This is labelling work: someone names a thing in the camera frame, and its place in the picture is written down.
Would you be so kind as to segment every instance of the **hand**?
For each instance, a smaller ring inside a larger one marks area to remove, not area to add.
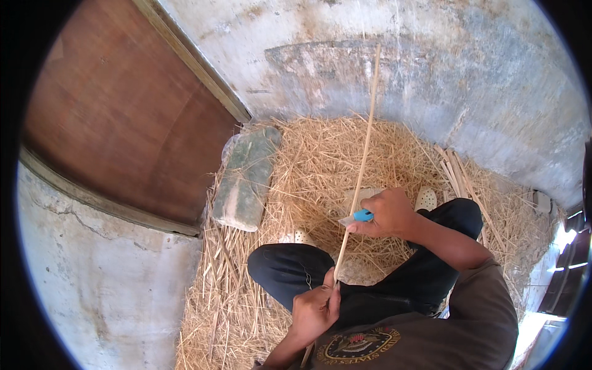
[[[411,208],[403,188],[386,189],[372,198],[362,199],[360,205],[374,213],[374,218],[368,222],[354,221],[347,227],[350,233],[411,239],[410,233],[419,215]]]
[[[334,270],[332,267],[327,271],[320,287],[294,297],[292,325],[286,338],[299,348],[313,343],[339,318],[341,286],[334,285]]]

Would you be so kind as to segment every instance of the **straw-covered floor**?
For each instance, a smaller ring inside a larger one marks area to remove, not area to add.
[[[266,211],[259,231],[247,233],[218,226],[206,215],[204,254],[193,287],[186,295],[175,368],[248,369],[265,359],[291,323],[287,310],[268,297],[247,273],[247,257],[265,243],[277,242],[296,227],[305,228],[318,247],[334,258],[348,215],[346,193],[355,187],[363,155],[366,121],[361,118],[274,120],[282,143],[274,167]],[[422,185],[431,186],[438,203],[455,198],[441,155],[404,125],[375,122],[363,188],[399,184],[414,201]],[[522,291],[532,266],[545,253],[552,221],[537,215],[530,190],[464,161],[467,180],[493,222],[485,223],[484,243],[503,265],[519,315]],[[221,171],[208,194],[213,201]],[[501,237],[494,235],[492,227]],[[351,234],[343,280],[373,284],[413,252],[396,238],[371,239]]]

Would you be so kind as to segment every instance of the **person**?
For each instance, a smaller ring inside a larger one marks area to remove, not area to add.
[[[516,310],[493,255],[477,242],[481,211],[458,198],[411,208],[402,188],[361,206],[369,237],[399,237],[414,254],[372,286],[334,284],[333,259],[307,244],[267,244],[249,256],[255,282],[292,313],[288,334],[253,369],[299,368],[311,343],[314,369],[503,369],[518,336]],[[433,313],[453,287],[449,318]]]

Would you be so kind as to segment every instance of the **brown t-shirt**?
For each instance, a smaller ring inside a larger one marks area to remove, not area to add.
[[[419,313],[325,333],[316,340],[309,369],[503,369],[518,337],[516,310],[493,259],[458,278],[450,317]],[[290,369],[300,367],[300,360]],[[265,364],[253,369],[265,370]]]

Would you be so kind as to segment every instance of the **blue knife handle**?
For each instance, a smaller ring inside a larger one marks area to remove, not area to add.
[[[353,213],[353,219],[356,221],[370,221],[374,218],[374,213],[368,211],[366,208]]]

